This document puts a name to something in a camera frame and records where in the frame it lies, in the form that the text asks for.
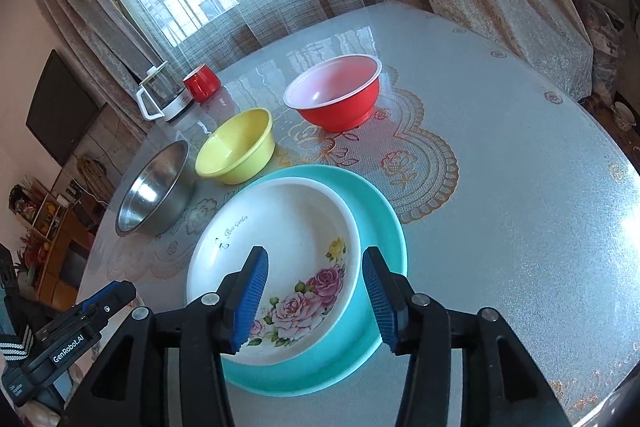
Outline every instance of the red bowl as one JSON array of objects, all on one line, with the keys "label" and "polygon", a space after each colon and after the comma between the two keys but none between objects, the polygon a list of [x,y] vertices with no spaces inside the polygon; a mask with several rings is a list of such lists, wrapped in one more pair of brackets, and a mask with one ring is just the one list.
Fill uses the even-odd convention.
[{"label": "red bowl", "polygon": [[373,114],[382,63],[371,55],[344,55],[316,64],[284,92],[284,103],[329,132],[357,127]]}]

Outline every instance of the round table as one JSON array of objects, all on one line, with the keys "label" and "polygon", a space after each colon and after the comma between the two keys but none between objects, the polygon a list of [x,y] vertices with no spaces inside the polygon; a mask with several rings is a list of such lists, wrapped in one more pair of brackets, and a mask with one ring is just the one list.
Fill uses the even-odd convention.
[{"label": "round table", "polygon": [[[373,117],[328,133],[282,105],[286,86],[322,60],[380,58]],[[220,73],[223,89],[149,133],[104,216],[79,299],[110,280],[136,284],[160,312],[184,305],[191,253],[243,185],[198,182],[188,208],[156,238],[120,239],[126,188],[160,148],[208,134],[251,107],[273,113],[277,147],[263,175],[325,163],[366,177],[402,222],[408,279],[449,309],[498,309],[575,422],[640,359],[640,178],[577,103],[510,52],[398,3],[350,12],[283,38]],[[452,366],[459,418],[462,357]],[[355,373],[303,397],[229,386],[238,426],[393,425],[408,357],[388,347]]]}]

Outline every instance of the glass kettle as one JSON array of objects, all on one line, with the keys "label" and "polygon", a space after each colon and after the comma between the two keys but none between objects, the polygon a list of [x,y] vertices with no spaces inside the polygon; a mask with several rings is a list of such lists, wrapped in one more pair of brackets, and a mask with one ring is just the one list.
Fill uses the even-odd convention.
[{"label": "glass kettle", "polygon": [[136,101],[145,120],[173,120],[193,102],[189,90],[184,84],[174,81],[166,65],[167,61],[164,61],[158,67],[151,66],[145,80],[140,82]]}]

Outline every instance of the teal plate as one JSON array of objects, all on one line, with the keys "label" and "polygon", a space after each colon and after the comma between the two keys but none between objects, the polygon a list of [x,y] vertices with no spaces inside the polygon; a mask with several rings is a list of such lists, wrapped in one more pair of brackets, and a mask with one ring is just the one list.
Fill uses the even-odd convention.
[{"label": "teal plate", "polygon": [[[358,224],[362,249],[379,247],[389,269],[406,275],[402,228],[393,208],[377,188],[351,171],[327,165],[281,169],[253,184],[289,176],[315,180],[335,190]],[[226,380],[242,389],[265,396],[300,396],[348,377],[367,361],[381,342],[361,271],[347,309],[315,346],[274,365],[242,365],[226,359],[222,364]]]}]

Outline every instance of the yellow rose print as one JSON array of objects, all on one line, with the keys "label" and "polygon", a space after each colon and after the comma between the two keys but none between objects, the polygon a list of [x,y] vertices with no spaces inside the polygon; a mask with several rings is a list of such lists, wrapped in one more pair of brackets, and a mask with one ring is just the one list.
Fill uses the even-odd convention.
[{"label": "yellow rose print", "polygon": [[341,237],[337,237],[329,245],[329,257],[332,261],[340,261],[347,251],[347,247]]}]

